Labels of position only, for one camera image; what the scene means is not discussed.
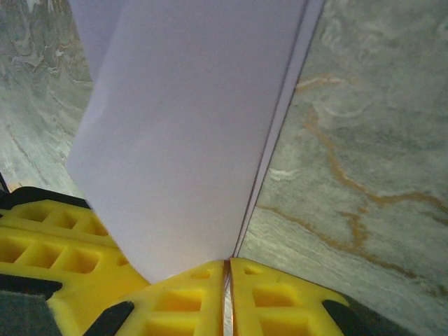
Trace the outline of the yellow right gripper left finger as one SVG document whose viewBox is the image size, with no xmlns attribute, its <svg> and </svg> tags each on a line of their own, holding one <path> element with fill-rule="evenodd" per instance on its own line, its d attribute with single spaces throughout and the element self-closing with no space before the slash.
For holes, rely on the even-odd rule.
<svg viewBox="0 0 448 336">
<path fill-rule="evenodd" d="M 125 295 L 86 335 L 222 335 L 225 262 L 211 261 Z"/>
</svg>

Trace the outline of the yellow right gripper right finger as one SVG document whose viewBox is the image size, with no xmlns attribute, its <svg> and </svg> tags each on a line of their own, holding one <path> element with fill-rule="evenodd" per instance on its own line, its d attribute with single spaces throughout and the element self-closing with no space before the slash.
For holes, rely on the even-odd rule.
<svg viewBox="0 0 448 336">
<path fill-rule="evenodd" d="M 333 290 L 246 258 L 231 258 L 234 335 L 342 335 L 323 302 Z"/>
</svg>

